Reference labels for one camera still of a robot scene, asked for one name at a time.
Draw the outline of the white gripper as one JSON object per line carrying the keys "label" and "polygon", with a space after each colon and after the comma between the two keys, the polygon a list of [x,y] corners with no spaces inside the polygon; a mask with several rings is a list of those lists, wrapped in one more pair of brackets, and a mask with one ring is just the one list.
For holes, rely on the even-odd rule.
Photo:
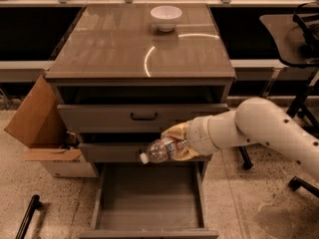
{"label": "white gripper", "polygon": [[211,116],[197,117],[171,126],[161,136],[171,136],[176,139],[186,139],[188,144],[176,151],[172,156],[174,160],[186,161],[194,157],[208,156],[219,151],[209,135],[208,123]]}

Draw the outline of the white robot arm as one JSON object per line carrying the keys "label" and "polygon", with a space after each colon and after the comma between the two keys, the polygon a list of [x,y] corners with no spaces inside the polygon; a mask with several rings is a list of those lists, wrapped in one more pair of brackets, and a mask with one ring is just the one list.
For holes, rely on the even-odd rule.
{"label": "white robot arm", "polygon": [[233,111],[197,117],[161,135],[186,140],[190,153],[201,156],[259,143],[298,161],[306,173],[319,180],[318,139],[267,99],[248,99]]}

